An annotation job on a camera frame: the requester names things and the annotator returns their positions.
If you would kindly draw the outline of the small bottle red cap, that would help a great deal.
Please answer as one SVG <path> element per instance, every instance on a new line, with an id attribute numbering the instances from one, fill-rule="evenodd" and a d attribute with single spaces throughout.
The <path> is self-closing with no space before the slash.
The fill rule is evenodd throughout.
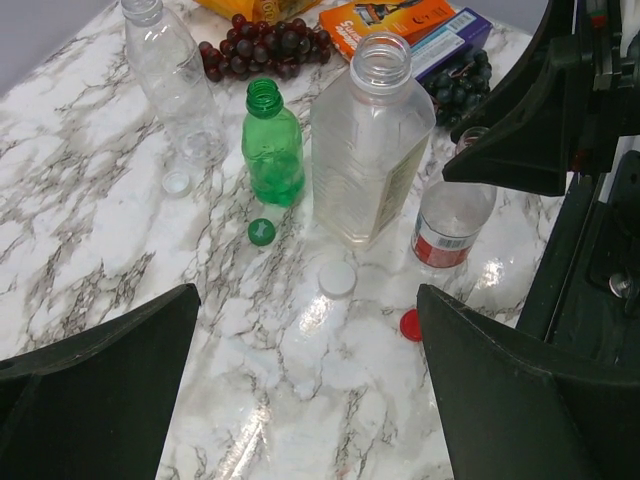
<path id="1" fill-rule="evenodd" d="M 438 168 L 426 182 L 411 246 L 417 260 L 436 269 L 461 265 L 491 216 L 497 188 L 444 179 Z"/>

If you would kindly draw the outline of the clear plastic water bottle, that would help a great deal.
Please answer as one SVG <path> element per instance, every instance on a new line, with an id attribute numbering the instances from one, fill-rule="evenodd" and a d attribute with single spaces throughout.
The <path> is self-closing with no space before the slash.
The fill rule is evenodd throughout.
<path id="1" fill-rule="evenodd" d="M 193 166 L 224 160 L 219 109 L 187 26 L 161 0 L 120 5 L 129 65 L 176 151 Z"/>

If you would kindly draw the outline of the blue white bottle cap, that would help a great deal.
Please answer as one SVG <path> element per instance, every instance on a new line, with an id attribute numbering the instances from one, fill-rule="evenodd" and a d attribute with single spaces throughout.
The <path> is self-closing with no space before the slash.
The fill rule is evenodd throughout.
<path id="1" fill-rule="evenodd" d="M 173 170 L 162 178 L 162 188 L 171 198 L 183 198 L 192 190 L 191 177 L 181 170 Z"/>

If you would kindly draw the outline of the large clear bottle white cap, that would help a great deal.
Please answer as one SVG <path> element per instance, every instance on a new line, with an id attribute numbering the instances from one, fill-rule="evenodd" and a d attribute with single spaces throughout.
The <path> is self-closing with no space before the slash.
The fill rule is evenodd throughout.
<path id="1" fill-rule="evenodd" d="M 436 123 L 399 35 L 365 36 L 310 113 L 313 213 L 351 249 L 399 216 Z"/>

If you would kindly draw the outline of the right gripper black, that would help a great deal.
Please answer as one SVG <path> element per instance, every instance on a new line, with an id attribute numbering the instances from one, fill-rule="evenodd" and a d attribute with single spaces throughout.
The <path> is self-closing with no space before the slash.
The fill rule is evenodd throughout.
<path id="1" fill-rule="evenodd" d="M 576 64 L 568 73 L 548 64 L 538 78 L 551 41 L 573 27 Z M 490 128 L 445 165 L 444 179 L 562 196 L 567 170 L 610 172 L 618 140 L 639 134 L 639 29 L 632 31 L 624 47 L 620 1 L 577 1 L 574 21 L 571 0 L 549 1 L 513 68 L 451 130 L 456 143 L 471 127 Z"/>

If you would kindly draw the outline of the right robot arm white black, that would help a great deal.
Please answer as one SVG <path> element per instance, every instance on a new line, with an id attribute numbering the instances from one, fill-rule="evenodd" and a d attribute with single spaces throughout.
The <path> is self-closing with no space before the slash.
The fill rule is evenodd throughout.
<path id="1" fill-rule="evenodd" d="M 484 135 L 447 181 L 562 201 L 517 327 L 614 366 L 639 363 L 639 5 L 551 1 L 525 52 L 452 130 Z"/>

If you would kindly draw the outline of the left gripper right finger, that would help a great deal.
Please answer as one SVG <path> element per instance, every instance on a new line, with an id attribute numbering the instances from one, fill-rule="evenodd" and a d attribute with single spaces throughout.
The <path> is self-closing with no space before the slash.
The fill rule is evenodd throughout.
<path id="1" fill-rule="evenodd" d="M 546 344 L 433 285 L 417 312 L 455 478 L 638 478 L 637 370 Z"/>

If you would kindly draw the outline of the green bottle cap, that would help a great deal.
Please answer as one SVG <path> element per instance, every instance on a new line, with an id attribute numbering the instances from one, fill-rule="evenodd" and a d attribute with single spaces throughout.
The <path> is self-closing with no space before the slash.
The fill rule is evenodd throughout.
<path id="1" fill-rule="evenodd" d="M 274 241 L 276 228 L 269 219 L 257 218 L 249 224 L 247 235 L 253 245 L 267 246 Z"/>

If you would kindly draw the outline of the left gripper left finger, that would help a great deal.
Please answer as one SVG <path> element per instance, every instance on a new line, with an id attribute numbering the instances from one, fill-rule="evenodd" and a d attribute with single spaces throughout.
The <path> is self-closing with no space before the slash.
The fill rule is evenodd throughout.
<path id="1" fill-rule="evenodd" d="M 154 478 L 200 305 L 183 284 L 2 360 L 2 478 Z"/>

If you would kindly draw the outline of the small green bottle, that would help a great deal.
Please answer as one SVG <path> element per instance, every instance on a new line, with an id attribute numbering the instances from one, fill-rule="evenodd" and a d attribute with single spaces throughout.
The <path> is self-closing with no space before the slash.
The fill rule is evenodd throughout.
<path id="1" fill-rule="evenodd" d="M 241 150 L 251 188 L 259 201 L 288 208 L 305 185 L 299 120 L 270 78 L 250 82 L 245 106 Z"/>

